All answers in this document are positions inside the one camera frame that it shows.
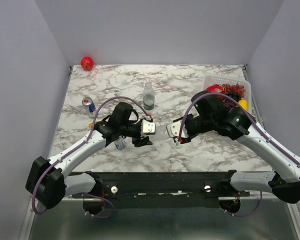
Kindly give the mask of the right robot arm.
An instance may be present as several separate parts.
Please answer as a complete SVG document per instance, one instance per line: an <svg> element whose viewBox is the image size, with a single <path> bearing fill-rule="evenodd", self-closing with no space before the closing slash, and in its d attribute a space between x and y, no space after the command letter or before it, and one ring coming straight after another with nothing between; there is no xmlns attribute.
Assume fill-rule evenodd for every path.
<svg viewBox="0 0 300 240"><path fill-rule="evenodd" d="M237 101L227 110L219 93L201 91L191 98L191 104L174 132L180 144L190 142L198 134L216 131L236 141L261 157L271 171L236 171L220 183L220 191L231 196L237 191L259 191L274 194L278 199L295 204L300 201L300 157L273 138L261 124Z"/></svg>

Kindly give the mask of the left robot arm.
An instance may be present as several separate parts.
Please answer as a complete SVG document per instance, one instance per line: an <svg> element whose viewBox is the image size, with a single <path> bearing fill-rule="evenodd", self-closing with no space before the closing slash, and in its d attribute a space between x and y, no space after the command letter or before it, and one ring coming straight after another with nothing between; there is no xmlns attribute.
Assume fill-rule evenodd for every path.
<svg viewBox="0 0 300 240"><path fill-rule="evenodd" d="M119 102L112 114L97 122L82 139L63 152L32 163L25 188L46 209L54 208L64 197L86 193L94 198L101 185L90 173L72 175L72 171L94 153L106 148L120 137L129 137L136 148L151 145L149 135L156 131L152 117L131 120L136 110L126 102Z"/></svg>

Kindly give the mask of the clear unlabeled plastic bottle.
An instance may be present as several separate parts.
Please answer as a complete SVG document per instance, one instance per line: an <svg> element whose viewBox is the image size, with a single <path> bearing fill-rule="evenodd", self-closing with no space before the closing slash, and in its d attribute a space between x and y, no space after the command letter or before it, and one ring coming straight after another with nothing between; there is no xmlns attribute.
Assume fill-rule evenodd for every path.
<svg viewBox="0 0 300 240"><path fill-rule="evenodd" d="M155 128L155 135L152 136L151 141L152 142L159 142L159 141L165 141L170 138L167 126L166 125L157 125Z"/></svg>

